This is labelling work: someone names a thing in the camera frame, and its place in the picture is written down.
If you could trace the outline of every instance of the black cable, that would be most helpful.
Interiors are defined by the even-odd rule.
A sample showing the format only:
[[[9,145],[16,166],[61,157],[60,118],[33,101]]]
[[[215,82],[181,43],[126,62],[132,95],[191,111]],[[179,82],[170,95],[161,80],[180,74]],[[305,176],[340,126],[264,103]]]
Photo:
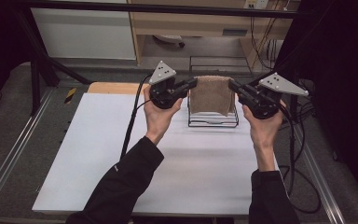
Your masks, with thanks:
[[[300,115],[300,113],[297,113],[296,115],[297,115],[298,117],[301,117],[302,120],[304,121],[304,120],[306,120],[306,119],[311,115],[311,112],[313,112],[313,111],[315,110],[315,108],[313,107],[313,105],[312,105],[312,106],[309,106],[309,107],[305,107],[305,106],[304,106],[303,110],[304,110],[304,112],[302,112],[301,115]],[[288,122],[287,119],[284,119],[284,120],[282,121],[282,124],[285,124],[286,122]],[[290,127],[290,125],[282,126],[282,127],[279,129],[279,131],[284,130],[284,129],[288,128],[288,127]]]
[[[298,114],[298,119],[299,119],[300,128],[301,128],[301,132],[302,132],[302,139],[301,139],[301,148],[295,157],[295,162],[301,156],[301,153],[303,152],[304,146],[305,146],[305,129],[304,129],[304,123],[303,123],[303,119],[302,119],[302,111],[303,111],[304,107],[307,106],[308,104],[310,104],[310,102],[303,104],[301,106],[300,113]]]
[[[270,27],[269,27],[269,28],[267,29],[267,31],[265,32],[265,36],[266,36],[266,34],[269,33],[269,31],[271,30],[272,24],[270,25]],[[252,37],[251,40],[252,40],[252,46],[254,47],[255,53],[256,53],[256,55],[257,55],[257,59],[258,59],[258,61],[260,61],[260,63],[261,63],[262,66],[266,67],[267,69],[272,70],[272,67],[269,67],[269,66],[267,66],[267,65],[264,63],[263,58],[262,58],[260,52],[258,51],[257,44],[255,43],[254,29],[255,29],[255,18],[254,18],[254,17],[251,17],[251,37]]]
[[[267,43],[267,51],[266,51],[267,60],[269,60],[269,46],[270,45],[271,45],[271,40],[269,40]]]
[[[290,166],[280,165],[279,168],[280,168],[280,169],[286,168],[286,169],[287,169],[287,170],[286,170],[286,173],[288,173],[288,171],[289,171],[289,169],[290,169]],[[294,204],[292,204],[292,206],[293,206],[296,210],[298,210],[298,211],[300,211],[300,212],[302,212],[302,213],[305,213],[305,214],[315,214],[315,213],[317,213],[317,212],[321,209],[321,207],[322,207],[321,195],[320,195],[319,191],[316,189],[315,185],[312,183],[311,180],[309,180],[309,179],[308,179],[302,172],[300,172],[299,170],[295,169],[295,171],[296,171],[296,173],[298,173],[299,175],[301,175],[301,177],[303,177],[303,178],[310,184],[310,186],[312,187],[312,189],[315,191],[316,197],[317,197],[317,199],[318,199],[318,204],[316,205],[316,208],[313,209],[313,210],[304,210],[304,209],[301,209],[301,208],[295,206]]]
[[[287,190],[288,195],[292,194],[292,190],[293,190],[293,185],[295,183],[295,169],[296,169],[296,163],[295,163],[295,127],[293,125],[293,121],[292,118],[290,116],[289,111],[287,111],[287,109],[283,106],[280,105],[280,110],[282,111],[282,113],[284,114],[284,116],[286,117],[286,119],[289,121],[290,123],[290,150],[289,150],[289,154],[290,154],[290,183],[289,183],[289,190]]]
[[[141,103],[138,107],[136,107],[136,110],[138,110],[139,108],[141,108],[141,106],[145,105],[145,104],[146,104],[147,102],[149,102],[149,101],[151,101],[151,100],[147,100],[147,101]]]
[[[277,61],[277,42],[278,40],[274,40],[274,66],[275,62]]]
[[[121,149],[120,160],[123,159],[123,157],[127,153],[127,148],[128,148],[130,138],[131,138],[131,132],[132,132],[133,123],[135,122],[136,112],[138,111],[138,108],[141,105],[144,105],[145,103],[147,103],[147,102],[144,102],[143,104],[138,106],[138,100],[139,100],[139,95],[141,94],[142,86],[144,85],[146,79],[151,77],[151,76],[152,75],[145,76],[144,79],[142,79],[142,81],[139,83],[138,91],[136,92],[136,96],[135,96],[135,103],[133,105],[133,110],[132,110],[132,114],[131,114],[130,123],[129,123],[129,126],[127,128],[126,136],[124,138],[123,148]]]

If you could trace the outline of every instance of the power outlet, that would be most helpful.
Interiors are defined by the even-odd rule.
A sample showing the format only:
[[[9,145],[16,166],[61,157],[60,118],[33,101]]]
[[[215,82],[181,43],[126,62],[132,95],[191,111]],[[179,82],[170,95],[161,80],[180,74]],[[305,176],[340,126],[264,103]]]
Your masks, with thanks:
[[[257,0],[257,3],[255,4],[255,8],[256,9],[266,9],[268,3],[269,3],[269,0]]]
[[[256,4],[257,4],[257,0],[246,0],[245,8],[255,8]]]

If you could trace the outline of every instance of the metal rail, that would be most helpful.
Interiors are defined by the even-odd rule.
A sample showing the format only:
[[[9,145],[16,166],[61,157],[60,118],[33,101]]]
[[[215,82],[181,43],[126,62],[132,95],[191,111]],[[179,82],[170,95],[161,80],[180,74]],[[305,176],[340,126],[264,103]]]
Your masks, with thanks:
[[[14,166],[16,165],[16,162],[19,159],[22,151],[24,150],[28,140],[30,139],[37,123],[39,122],[40,118],[45,112],[48,106],[48,102],[50,100],[50,96],[52,95],[53,91],[54,89],[51,88],[50,90],[45,92],[42,98],[42,105],[39,107],[39,110],[37,110],[35,115],[29,118],[19,138],[17,139],[16,143],[14,144],[14,146],[8,153],[4,163],[2,164],[0,168],[0,191],[5,185]]]
[[[296,138],[298,139],[298,141],[300,141],[300,144],[303,144],[301,143],[303,133],[300,131],[299,127],[295,127],[295,133]],[[313,157],[310,147],[307,143],[304,144],[304,161],[308,167],[308,170],[310,171],[310,176],[312,178],[313,183],[315,184],[315,187],[321,194],[321,200],[324,205],[324,210],[326,211],[326,214],[332,224],[344,224],[344,216],[342,216],[341,210],[337,205],[333,193],[331,192],[326,180],[324,179],[324,175],[322,174],[318,163]]]
[[[122,3],[95,3],[95,2],[69,2],[46,0],[17,0],[14,2],[20,7],[94,10],[94,11],[124,11],[124,12],[154,12],[173,14],[216,15],[232,17],[261,17],[281,19],[308,19],[314,16],[311,12],[261,10],[230,7],[189,7],[148,4],[122,4]]]

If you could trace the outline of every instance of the person's right hand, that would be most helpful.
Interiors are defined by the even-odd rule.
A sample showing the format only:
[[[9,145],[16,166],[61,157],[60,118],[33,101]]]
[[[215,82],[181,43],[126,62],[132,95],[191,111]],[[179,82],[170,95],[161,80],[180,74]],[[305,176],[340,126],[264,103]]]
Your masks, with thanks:
[[[251,124],[251,138],[259,171],[274,171],[274,142],[282,124],[283,113],[279,111],[269,119],[257,119],[247,105],[242,106],[243,115]]]

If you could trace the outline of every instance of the white table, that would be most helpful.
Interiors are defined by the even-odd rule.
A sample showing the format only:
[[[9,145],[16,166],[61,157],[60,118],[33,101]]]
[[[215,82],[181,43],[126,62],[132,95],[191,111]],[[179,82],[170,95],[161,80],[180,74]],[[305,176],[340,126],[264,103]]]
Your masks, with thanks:
[[[99,180],[119,160],[134,95],[85,93],[33,210],[82,210]],[[187,127],[186,99],[158,144],[165,160],[134,207],[142,216],[243,216],[251,203],[256,169],[249,123],[236,102],[240,125]],[[141,108],[129,148],[145,134]]]

